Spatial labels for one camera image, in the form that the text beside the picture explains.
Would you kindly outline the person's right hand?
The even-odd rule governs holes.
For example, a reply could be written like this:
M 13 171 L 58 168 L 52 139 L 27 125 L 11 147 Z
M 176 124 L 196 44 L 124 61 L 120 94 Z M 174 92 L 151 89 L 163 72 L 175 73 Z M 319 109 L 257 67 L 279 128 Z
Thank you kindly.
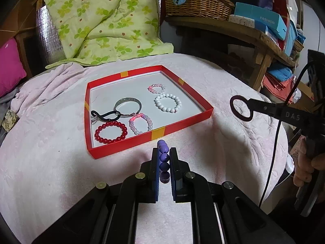
M 324 171 L 325 168 L 325 156 L 320 154 L 313 159 L 309 159 L 306 155 L 306 138 L 302 137 L 298 160 L 295 166 L 295 174 L 293 177 L 294 185 L 302 187 L 305 183 L 309 183 L 312 180 L 312 173 L 315 170 Z

